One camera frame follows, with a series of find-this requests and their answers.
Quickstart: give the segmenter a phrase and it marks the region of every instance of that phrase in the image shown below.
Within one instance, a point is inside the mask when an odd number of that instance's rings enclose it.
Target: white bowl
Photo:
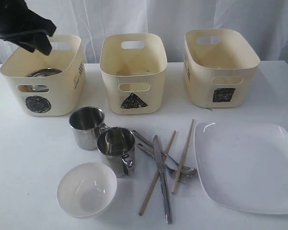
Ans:
[[[73,217],[97,216],[105,212],[114,198],[117,179],[105,164],[84,163],[71,169],[57,189],[60,207]]]

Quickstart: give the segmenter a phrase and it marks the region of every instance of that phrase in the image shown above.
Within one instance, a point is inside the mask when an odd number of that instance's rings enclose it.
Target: white square plate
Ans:
[[[221,206],[288,214],[288,132],[273,124],[199,123],[194,131],[202,187]]]

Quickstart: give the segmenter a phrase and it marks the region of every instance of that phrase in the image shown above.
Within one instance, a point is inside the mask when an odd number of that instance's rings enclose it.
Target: white curtain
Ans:
[[[26,0],[51,19],[57,34],[82,38],[85,60],[98,63],[105,37],[149,32],[163,40],[168,61],[183,61],[184,34],[192,29],[240,32],[261,60],[288,63],[288,0]],[[0,40],[0,63],[14,45]]]

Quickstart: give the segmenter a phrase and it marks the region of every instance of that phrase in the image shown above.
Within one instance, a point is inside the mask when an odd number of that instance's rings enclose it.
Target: black triangle label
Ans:
[[[148,104],[146,104],[141,98],[139,98],[136,94],[131,93],[125,101],[121,104],[122,109],[138,109],[147,107]]]

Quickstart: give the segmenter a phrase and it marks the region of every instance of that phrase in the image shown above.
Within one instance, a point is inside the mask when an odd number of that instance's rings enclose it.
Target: black circle label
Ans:
[[[40,96],[27,97],[25,99],[25,105],[30,111],[38,114],[46,113],[51,109],[50,102]]]

